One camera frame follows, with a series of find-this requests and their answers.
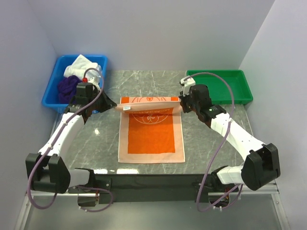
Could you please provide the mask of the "orange Doraemon towel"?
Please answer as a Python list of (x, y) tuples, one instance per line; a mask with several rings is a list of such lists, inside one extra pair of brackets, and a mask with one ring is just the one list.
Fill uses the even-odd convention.
[(118, 161), (184, 163), (185, 151), (178, 97), (122, 97)]

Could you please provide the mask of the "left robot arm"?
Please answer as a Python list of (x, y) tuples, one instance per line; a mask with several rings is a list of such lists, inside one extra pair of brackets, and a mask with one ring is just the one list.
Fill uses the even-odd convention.
[(65, 108), (60, 124), (49, 141), (38, 153), (30, 153), (25, 160), (27, 192), (33, 190), (63, 194), (70, 187), (78, 185), (87, 193), (94, 191), (96, 179), (93, 170), (69, 170), (65, 155), (93, 111), (103, 113), (114, 107), (116, 103), (104, 90), (97, 90), (91, 83), (79, 83), (76, 95)]

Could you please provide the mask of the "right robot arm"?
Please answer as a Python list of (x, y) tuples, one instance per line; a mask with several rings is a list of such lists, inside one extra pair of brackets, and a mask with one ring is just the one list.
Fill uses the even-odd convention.
[(228, 184), (245, 184), (256, 191), (280, 174), (277, 147), (265, 144), (249, 134), (237, 124), (227, 111), (219, 105), (212, 104), (206, 85), (181, 83), (180, 105), (183, 112), (194, 111), (198, 119), (220, 134), (242, 157), (242, 166), (224, 166), (212, 172), (212, 188), (223, 191)]

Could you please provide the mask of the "purple towel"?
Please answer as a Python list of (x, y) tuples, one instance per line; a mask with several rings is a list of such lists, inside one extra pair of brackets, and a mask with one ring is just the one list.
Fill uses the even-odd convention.
[(81, 82), (81, 79), (75, 75), (67, 78), (65, 77), (62, 81), (60, 81), (57, 85), (59, 103), (68, 104), (76, 94), (77, 85)]

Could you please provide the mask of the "green plastic tray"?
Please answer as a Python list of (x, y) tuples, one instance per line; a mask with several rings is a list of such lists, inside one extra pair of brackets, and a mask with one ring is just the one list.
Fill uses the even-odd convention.
[[(207, 70), (223, 78), (230, 86), (235, 104), (246, 105), (253, 101), (253, 96), (248, 82), (241, 70)], [(196, 84), (204, 84), (208, 87), (213, 104), (231, 104), (231, 95), (227, 86), (217, 77), (202, 74), (194, 77)]]

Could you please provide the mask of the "white towel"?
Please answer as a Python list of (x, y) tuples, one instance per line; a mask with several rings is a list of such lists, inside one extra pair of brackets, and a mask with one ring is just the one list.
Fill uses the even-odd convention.
[[(98, 63), (91, 62), (85, 56), (79, 55), (71, 65), (66, 67), (63, 75), (66, 78), (70, 76), (76, 76), (77, 78), (82, 80), (84, 77), (84, 72), (89, 68), (94, 68), (102, 73), (102, 68)], [(95, 84), (99, 84), (101, 80), (100, 74), (95, 70), (88, 71), (86, 73), (86, 78), (89, 83)]]

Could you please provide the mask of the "blue plastic bin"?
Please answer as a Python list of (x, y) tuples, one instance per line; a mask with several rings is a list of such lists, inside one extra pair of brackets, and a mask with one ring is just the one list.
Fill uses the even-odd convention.
[[(108, 58), (104, 55), (84, 55), (84, 56), (91, 62), (96, 62), (98, 65), (101, 66), (102, 74), (105, 79)], [(47, 88), (42, 98), (42, 105), (44, 107), (51, 108), (59, 114), (62, 114), (64, 112), (67, 104), (59, 102), (59, 92), (57, 89), (57, 85), (60, 81), (64, 79), (64, 70), (66, 69), (66, 67), (71, 65), (77, 57), (78, 57), (77, 54), (63, 55), (57, 59), (51, 77), (49, 79)]]

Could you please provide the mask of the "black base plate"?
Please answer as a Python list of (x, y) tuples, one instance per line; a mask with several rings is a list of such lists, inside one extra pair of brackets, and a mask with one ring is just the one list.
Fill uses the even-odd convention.
[(196, 201), (202, 174), (97, 174), (81, 188), (68, 189), (71, 194), (98, 195), (99, 204), (114, 202)]

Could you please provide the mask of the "aluminium mounting rail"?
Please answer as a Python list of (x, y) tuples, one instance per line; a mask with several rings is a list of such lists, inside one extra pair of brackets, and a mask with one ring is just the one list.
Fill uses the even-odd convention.
[(105, 189), (118, 196), (136, 192), (139, 196), (195, 196), (203, 175), (201, 174), (93, 174), (85, 185), (66, 186), (48, 182), (47, 178), (34, 181), (33, 190), (45, 193), (89, 193), (90, 190)]

